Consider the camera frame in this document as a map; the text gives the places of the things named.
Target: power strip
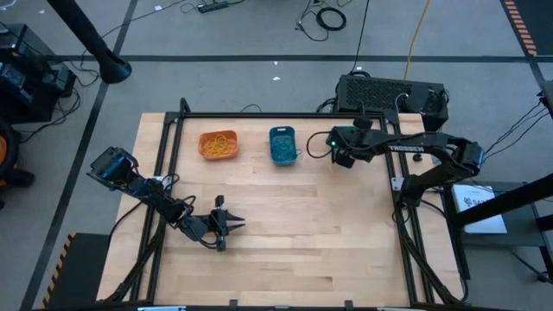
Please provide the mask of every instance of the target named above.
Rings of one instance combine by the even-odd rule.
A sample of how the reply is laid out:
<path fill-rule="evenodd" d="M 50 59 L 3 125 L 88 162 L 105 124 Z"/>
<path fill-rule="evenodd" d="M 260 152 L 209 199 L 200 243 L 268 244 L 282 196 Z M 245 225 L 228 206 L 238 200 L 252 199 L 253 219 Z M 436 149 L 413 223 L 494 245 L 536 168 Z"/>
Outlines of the power strip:
<path fill-rule="evenodd" d="M 228 2 L 227 1 L 221 1 L 221 2 L 218 2 L 218 3 L 198 5 L 198 11 L 200 13 L 207 13 L 207 12 L 211 12 L 211 11 L 214 11 L 214 10 L 220 10 L 220 9 L 224 9 L 224 8 L 228 8 Z"/>

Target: blue bowl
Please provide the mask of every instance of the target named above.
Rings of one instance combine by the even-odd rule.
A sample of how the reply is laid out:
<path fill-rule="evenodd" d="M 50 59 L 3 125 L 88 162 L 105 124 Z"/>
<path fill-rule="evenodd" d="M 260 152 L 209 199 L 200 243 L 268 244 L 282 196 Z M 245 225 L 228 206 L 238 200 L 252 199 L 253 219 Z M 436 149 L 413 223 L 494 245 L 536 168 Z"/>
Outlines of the blue bowl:
<path fill-rule="evenodd" d="M 269 131 L 270 158 L 280 166 L 292 165 L 298 156 L 296 131 L 290 126 L 278 126 Z"/>

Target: gray floor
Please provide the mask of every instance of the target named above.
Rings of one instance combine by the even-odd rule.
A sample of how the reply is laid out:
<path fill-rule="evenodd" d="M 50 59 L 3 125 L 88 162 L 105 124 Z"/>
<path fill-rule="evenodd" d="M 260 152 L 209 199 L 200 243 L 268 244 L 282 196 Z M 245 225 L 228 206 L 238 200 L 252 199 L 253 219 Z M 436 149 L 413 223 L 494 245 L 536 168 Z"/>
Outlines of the gray floor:
<path fill-rule="evenodd" d="M 130 0 L 79 0 L 100 34 L 123 22 Z M 139 0 L 134 16 L 166 6 L 170 0 Z M 133 22 L 125 37 L 125 55 L 353 55 L 359 39 L 364 1 L 344 8 L 347 27 L 330 34 L 326 42 L 309 41 L 295 31 L 295 19 L 305 5 L 296 0 L 247 0 L 228 10 L 186 15 L 176 5 Z M 373 0 L 361 47 L 364 55 L 406 55 L 423 0 Z M 45 1 L 19 0 L 0 11 L 3 22 L 25 22 L 57 54 L 80 54 L 82 45 Z M 306 28 L 317 32 L 315 21 Z M 113 46 L 117 32 L 106 41 Z M 432 2 L 415 46 L 415 55 L 521 56 L 499 0 L 441 0 Z M 264 111 L 314 111 L 334 93 L 341 74 L 351 62 L 241 61 L 241 62 L 133 62 L 133 74 L 124 83 L 109 86 L 92 134 L 79 178 L 69 202 L 58 241 L 50 258 L 35 305 L 38 306 L 59 256 L 65 236 L 72 232 L 107 233 L 120 194 L 105 191 L 85 176 L 89 163 L 108 146 L 132 149 L 140 115 L 174 111 L 185 97 L 193 111 L 239 111 L 258 104 Z M 546 79 L 553 79 L 553 64 L 540 64 Z M 372 76 L 401 79 L 403 62 L 360 62 Z M 90 79 L 86 74 L 83 79 Z M 410 79 L 443 83 L 451 93 L 450 119 L 444 131 L 489 146 L 511 124 L 536 104 L 539 87 L 526 63 L 413 63 Z M 61 126 L 44 130 L 22 146 L 21 162 L 37 176 L 29 189 L 5 196 L 0 211 L 0 306 L 21 305 L 67 174 L 98 92 L 99 82 L 78 88 L 81 108 Z M 553 138 L 545 118 L 509 152 L 491 159 L 481 180 L 532 181 L 553 169 Z M 548 214 L 550 203 L 539 210 Z M 539 269 L 539 253 L 518 250 Z M 531 273 L 506 251 L 470 248 L 468 261 L 474 279 L 469 302 L 496 308 L 549 309 L 551 286 L 534 282 Z"/>

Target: orange bowl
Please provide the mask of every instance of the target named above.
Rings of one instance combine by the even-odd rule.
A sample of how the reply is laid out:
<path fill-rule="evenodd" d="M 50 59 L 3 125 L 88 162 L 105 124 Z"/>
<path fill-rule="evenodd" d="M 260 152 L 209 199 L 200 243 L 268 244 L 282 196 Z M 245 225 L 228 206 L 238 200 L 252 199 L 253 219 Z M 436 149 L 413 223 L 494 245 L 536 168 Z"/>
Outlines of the orange bowl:
<path fill-rule="evenodd" d="M 203 133 L 198 152 L 207 160 L 231 159 L 238 154 L 238 136 L 234 130 Z"/>

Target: wooden tabletop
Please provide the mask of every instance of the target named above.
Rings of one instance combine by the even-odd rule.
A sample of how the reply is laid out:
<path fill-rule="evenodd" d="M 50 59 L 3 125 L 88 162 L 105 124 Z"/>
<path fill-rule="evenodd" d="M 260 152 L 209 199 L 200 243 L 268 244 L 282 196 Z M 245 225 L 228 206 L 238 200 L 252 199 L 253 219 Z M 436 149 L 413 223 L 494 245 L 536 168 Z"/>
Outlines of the wooden tabletop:
<path fill-rule="evenodd" d="M 164 114 L 143 114 L 133 155 L 140 172 L 152 175 Z M 418 115 L 400 115 L 402 132 L 423 131 Z M 214 198 L 225 196 L 229 211 L 246 219 L 246 226 L 227 238 L 227 250 L 216 252 L 192 242 L 168 227 L 157 281 L 157 304 L 240 306 L 328 306 L 352 300 L 356 307 L 409 306 L 404 268 L 397 238 L 385 157 L 371 163 L 356 161 L 347 169 L 307 155 L 307 139 L 334 125 L 351 125 L 348 119 L 219 119 L 189 118 L 184 122 L 176 173 L 181 180 L 173 196 L 194 194 L 197 214 L 209 213 Z M 269 130 L 289 125 L 296 130 L 296 164 L 277 167 L 270 159 Z M 219 162 L 205 161 L 198 153 L 201 133 L 235 130 L 238 156 Z M 167 173 L 172 148 L 169 133 L 164 162 Z M 326 135 L 312 140 L 310 150 L 328 151 Z M 396 172 L 400 175 L 395 158 Z M 433 167 L 429 155 L 422 162 L 408 156 L 410 172 Z M 436 194 L 425 195 L 442 206 Z M 137 203 L 126 195 L 118 217 Z M 98 298 L 107 297 L 137 260 L 146 208 L 126 219 L 113 235 Z M 429 264 L 451 292 L 462 296 L 445 219 L 421 205 L 420 226 Z M 423 300 L 418 268 L 412 261 L 417 295 Z M 145 297 L 150 267 L 143 273 Z"/>

